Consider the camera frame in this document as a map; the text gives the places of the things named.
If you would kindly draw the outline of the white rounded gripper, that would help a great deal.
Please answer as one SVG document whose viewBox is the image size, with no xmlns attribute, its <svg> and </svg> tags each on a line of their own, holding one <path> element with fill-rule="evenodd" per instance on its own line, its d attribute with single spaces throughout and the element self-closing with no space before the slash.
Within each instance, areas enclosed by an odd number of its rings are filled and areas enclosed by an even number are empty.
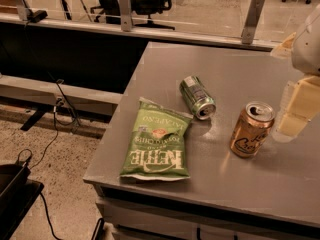
<svg viewBox="0 0 320 240">
<path fill-rule="evenodd" d="M 320 74 L 320 4 L 311 12 L 297 32 L 291 33 L 270 55 L 289 58 L 295 69 L 311 75 Z M 289 81 L 284 89 L 277 119 L 277 132 L 294 138 L 320 112 L 320 77 L 305 76 Z"/>
</svg>

